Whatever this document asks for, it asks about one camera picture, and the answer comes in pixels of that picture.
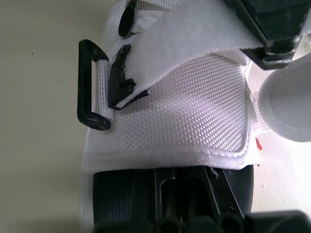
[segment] black rectangular buckle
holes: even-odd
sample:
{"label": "black rectangular buckle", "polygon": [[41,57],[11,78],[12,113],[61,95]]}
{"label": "black rectangular buckle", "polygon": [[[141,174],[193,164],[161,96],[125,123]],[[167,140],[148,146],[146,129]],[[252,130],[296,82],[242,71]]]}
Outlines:
{"label": "black rectangular buckle", "polygon": [[109,61],[107,55],[92,41],[79,42],[78,119],[92,129],[104,131],[111,128],[111,122],[92,112],[92,61],[99,60]]}

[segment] white padded liner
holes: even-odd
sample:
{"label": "white padded liner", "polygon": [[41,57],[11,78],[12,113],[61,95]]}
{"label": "white padded liner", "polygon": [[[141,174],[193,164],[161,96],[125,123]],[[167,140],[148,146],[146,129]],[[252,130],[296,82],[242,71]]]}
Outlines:
{"label": "white padded liner", "polygon": [[256,163],[245,84],[242,66],[216,54],[183,64],[116,111],[111,130],[89,129],[83,170]]}

